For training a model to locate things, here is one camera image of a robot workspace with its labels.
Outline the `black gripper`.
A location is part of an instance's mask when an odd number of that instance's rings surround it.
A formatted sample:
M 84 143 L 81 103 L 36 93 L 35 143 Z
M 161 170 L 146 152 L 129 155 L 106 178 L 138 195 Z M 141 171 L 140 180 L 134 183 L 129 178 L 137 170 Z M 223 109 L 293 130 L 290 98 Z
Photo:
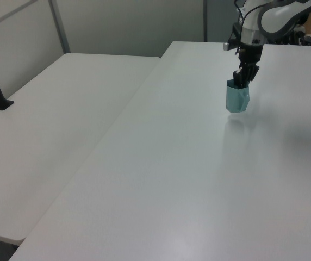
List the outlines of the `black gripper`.
M 233 83 L 236 88 L 245 88 L 249 82 L 254 80 L 259 71 L 259 66 L 256 63 L 260 61 L 262 51 L 263 45 L 240 44 L 239 66 L 242 69 L 233 72 Z

